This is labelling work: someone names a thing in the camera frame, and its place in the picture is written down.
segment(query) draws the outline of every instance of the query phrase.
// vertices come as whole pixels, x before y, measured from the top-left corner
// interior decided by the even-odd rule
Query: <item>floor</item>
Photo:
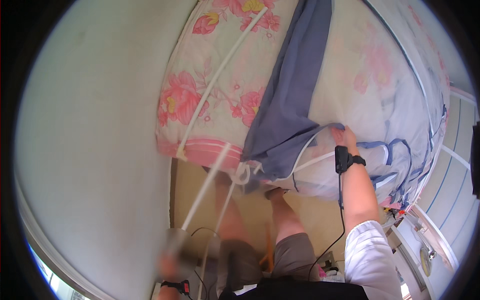
[[[175,184],[174,227],[180,228],[182,226],[205,178],[206,172],[200,166],[178,161]],[[212,186],[207,191],[197,213],[187,228],[189,233],[192,233],[199,227],[215,228],[214,195],[215,190]],[[240,189],[235,190],[232,197],[240,208],[252,239],[253,247],[259,253],[259,257],[262,257],[266,249],[265,225],[267,223],[271,224],[271,243],[272,245],[275,244],[276,233],[272,223],[270,202],[264,198],[262,192],[252,192],[243,195]],[[315,197],[300,197],[293,192],[285,194],[285,200],[300,216],[305,230],[312,241],[316,255],[323,253],[342,233],[340,211],[336,201],[320,201]],[[199,230],[194,235],[193,239],[199,252],[199,257],[202,257],[211,236],[212,233],[209,230]],[[330,249],[333,251],[334,258],[341,271],[344,268],[345,239],[346,235]]]

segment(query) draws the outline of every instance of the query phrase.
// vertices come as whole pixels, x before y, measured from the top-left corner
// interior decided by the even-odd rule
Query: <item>pink stripe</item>
[[[178,143],[170,143],[165,140],[157,139],[157,148],[159,153],[171,157],[177,157]],[[188,161],[195,164],[209,167],[215,163],[218,154],[222,151],[225,142],[212,139],[190,139],[185,145],[185,156]],[[240,163],[242,149],[237,146],[232,146],[228,151],[221,170],[226,171],[230,169],[237,169]]]

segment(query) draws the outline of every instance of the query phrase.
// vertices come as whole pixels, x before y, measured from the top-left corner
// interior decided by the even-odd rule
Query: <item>forearm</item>
[[[359,155],[356,147],[348,151]],[[342,174],[342,195],[347,234],[364,221],[380,221],[375,190],[363,165],[353,164]]]
[[[180,293],[176,288],[162,286],[158,293],[158,300],[180,300]]]

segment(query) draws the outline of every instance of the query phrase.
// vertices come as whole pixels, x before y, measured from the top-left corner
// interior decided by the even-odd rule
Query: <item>black wrist strap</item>
[[[187,296],[190,295],[190,283],[188,282],[188,280],[183,280],[182,282],[164,281],[162,282],[160,287],[162,286],[168,286],[169,288],[176,288],[180,294],[184,294]]]
[[[359,155],[352,156],[352,154],[349,153],[348,154],[348,167],[350,167],[353,164],[359,164],[359,165],[364,165],[364,166],[367,165],[367,163],[365,162],[365,159],[361,158],[361,156],[359,156]]]
[[[342,174],[353,164],[361,164],[366,166],[365,159],[358,155],[352,156],[348,153],[347,147],[337,146],[335,147],[335,172]]]

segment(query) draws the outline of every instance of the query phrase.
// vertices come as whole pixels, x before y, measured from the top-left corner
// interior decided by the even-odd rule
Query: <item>blurred hand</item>
[[[359,151],[357,149],[357,137],[350,127],[345,126],[345,130],[331,127],[330,132],[332,133],[333,139],[335,140],[335,144],[337,146],[347,147],[348,152],[353,156],[359,155]]]
[[[177,257],[172,254],[162,254],[158,259],[158,271],[163,280],[178,282]]]

